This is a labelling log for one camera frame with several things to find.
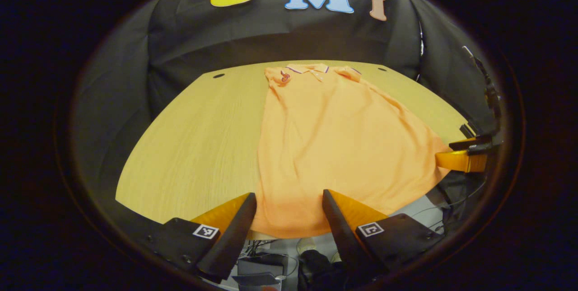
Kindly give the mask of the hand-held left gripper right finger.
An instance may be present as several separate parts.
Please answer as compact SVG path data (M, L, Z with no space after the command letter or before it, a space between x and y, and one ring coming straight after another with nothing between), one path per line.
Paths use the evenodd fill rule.
M325 189L322 209L348 275L355 281L394 274L442 241L442 234L407 214L384 215Z

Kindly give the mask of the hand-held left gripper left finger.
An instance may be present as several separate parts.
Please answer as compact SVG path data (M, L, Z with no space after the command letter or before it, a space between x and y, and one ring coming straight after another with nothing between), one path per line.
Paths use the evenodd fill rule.
M149 249L180 270L212 282L228 279L256 213L256 195L243 194L202 215L155 225Z

